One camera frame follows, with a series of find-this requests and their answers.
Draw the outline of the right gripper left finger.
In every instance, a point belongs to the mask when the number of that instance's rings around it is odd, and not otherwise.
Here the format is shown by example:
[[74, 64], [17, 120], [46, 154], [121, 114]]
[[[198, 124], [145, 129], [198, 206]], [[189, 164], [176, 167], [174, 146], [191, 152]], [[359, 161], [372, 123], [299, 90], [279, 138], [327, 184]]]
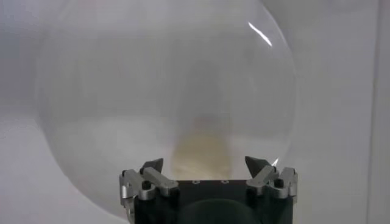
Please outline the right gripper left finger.
[[134, 169], [123, 170], [119, 175], [120, 204], [133, 211], [135, 198], [141, 201], [149, 201], [156, 198], [159, 191], [163, 197], [171, 197], [179, 188], [179, 182], [171, 180], [162, 174], [164, 159], [159, 158], [147, 161], [136, 171]]

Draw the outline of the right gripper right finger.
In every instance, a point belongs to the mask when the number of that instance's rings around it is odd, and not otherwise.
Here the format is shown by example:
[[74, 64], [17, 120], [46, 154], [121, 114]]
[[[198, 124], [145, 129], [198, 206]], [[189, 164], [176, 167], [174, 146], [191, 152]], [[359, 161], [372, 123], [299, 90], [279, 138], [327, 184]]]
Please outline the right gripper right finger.
[[266, 159], [245, 156], [245, 163], [251, 175], [246, 186], [256, 196], [269, 193], [275, 199], [291, 198], [297, 203], [298, 173], [292, 167], [284, 167], [281, 172]]

